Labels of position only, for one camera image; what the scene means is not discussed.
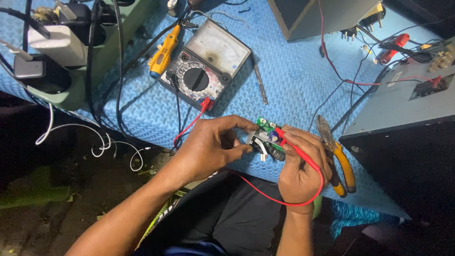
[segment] pliers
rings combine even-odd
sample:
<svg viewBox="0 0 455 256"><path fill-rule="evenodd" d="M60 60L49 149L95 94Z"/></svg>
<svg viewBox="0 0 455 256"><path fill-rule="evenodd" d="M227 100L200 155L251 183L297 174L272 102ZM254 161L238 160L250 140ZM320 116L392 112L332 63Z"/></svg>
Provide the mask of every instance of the pliers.
<svg viewBox="0 0 455 256"><path fill-rule="evenodd" d="M332 178L330 179L330 183L332 184L335 192L342 198L347 196L347 192L355 193L355 177L351 164L346 158L346 155L343 153L341 145L332 138L329 123L327 123L327 121L321 115L318 115L317 117L317 127L327 157L327 162L330 169L332 170ZM346 181L347 189L345 189L341 183L341 179L335 168L334 155L337 157L341 168L343 169L344 180Z"/></svg>

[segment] dark pants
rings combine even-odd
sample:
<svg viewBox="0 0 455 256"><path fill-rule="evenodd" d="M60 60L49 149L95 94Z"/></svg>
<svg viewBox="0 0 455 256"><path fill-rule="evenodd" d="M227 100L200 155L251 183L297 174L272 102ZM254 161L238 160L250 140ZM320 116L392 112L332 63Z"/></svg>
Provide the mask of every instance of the dark pants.
<svg viewBox="0 0 455 256"><path fill-rule="evenodd" d="M265 194L282 200L278 185L242 174ZM272 255L285 208L235 174L222 171L183 196L141 244L149 255L182 243L209 241L228 255Z"/></svg>

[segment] blue capacitor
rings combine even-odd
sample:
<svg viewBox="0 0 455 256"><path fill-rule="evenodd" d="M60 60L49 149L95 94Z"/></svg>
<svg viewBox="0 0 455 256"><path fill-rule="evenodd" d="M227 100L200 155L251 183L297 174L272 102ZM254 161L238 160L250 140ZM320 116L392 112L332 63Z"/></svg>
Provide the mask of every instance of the blue capacitor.
<svg viewBox="0 0 455 256"><path fill-rule="evenodd" d="M273 142L277 142L280 139L278 133L275 130L271 130L270 132L268 132L268 137Z"/></svg>

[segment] person's left hand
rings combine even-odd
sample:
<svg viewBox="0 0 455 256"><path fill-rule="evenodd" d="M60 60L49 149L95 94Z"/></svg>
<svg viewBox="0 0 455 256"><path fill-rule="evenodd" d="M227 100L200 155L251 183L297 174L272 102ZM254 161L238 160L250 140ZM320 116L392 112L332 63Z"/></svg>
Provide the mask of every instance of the person's left hand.
<svg viewBox="0 0 455 256"><path fill-rule="evenodd" d="M240 144L233 128L249 133L259 126L238 115L197 120L182 147L166 165L166 174L183 186L207 178L244 153L252 152L250 145Z"/></svg>

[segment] workbench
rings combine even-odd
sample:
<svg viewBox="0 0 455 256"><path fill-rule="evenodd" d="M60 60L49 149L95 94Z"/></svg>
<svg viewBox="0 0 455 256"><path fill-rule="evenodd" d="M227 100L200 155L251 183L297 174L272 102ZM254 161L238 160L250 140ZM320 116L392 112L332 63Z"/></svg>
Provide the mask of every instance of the workbench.
<svg viewBox="0 0 455 256"><path fill-rule="evenodd" d="M308 129L309 122L316 108L324 102L327 96L339 85L340 80L335 75L325 58L319 53L321 45L320 36L286 42L279 26L264 0L249 0L242 5L216 5L207 1L206 5L214 5L210 11L224 11L244 19L247 26L238 20L231 19L222 14L214 14L213 19L224 22L228 30L254 52L256 62L262 76L268 105L262 102L261 94L253 71L253 66L248 60L234 78L230 88L223 94L215 109L203 118L212 118L237 114L249 120L256 121L261 116L278 124L289 124L301 129ZM32 8L40 5L53 6L52 0L35 0ZM3 0L2 5L16 10L24 11L24 1ZM148 32L153 36L170 25L175 19L166 12L166 1L159 1L158 7L145 23ZM251 8L250 11L239 13L241 10ZM205 17L200 16L192 20L202 24ZM386 38L400 29L414 25L413 22L400 16L393 10L388 10L383 20L384 28L374 25L373 34L379 38ZM22 43L23 23L6 14L0 14L0 37L9 43L20 46ZM410 38L417 42L426 42L438 38L432 32L416 27L406 31ZM185 30L180 34L180 45L174 51L177 53L182 45L191 38L194 31ZM359 61L365 56L362 49L364 43L360 36L351 41L350 38L342 39L341 33L324 35L328 54L336 66L341 77L353 79L359 66ZM370 44L374 43L369 37L365 38ZM145 45L146 41L135 38L132 46L126 48L126 63L128 63ZM148 51L153 56L156 46ZM0 52L12 63L13 55L5 47L0 47ZM364 61L362 69L356 79L357 82L372 83L384 66L373 62L374 56L369 55ZM111 81L118 77L118 68L113 68L105 77L103 84L94 93L95 102ZM6 72L0 71L0 90L30 100L22 87L12 80ZM344 84L319 110L329 124L333 126L350 107L351 85ZM118 130L115 115L115 104L118 90L114 90L104 107L103 123L114 130ZM354 101L362 92L354 87ZM138 139L165 147L172 148L172 141L178 134L177 106L175 95L166 90L156 80L149 76L146 60L132 68L126 75L121 92L121 113L126 133ZM197 115L198 111L184 101L180 101L182 125L187 126ZM362 108L356 109L353 117ZM88 118L91 115L88 107L77 111ZM311 132L317 134L315 124ZM240 139L245 139L246 134L239 133ZM341 128L334 133L334 138L339 138ZM401 210L372 180L362 166L345 150L353 167L357 192L341 199L332 187L323 190L322 195L343 202L373 209L378 212L406 217ZM283 162L267 158L261 162L259 154L245 156L242 160L233 163L231 168L257 176L262 179L277 182Z"/></svg>

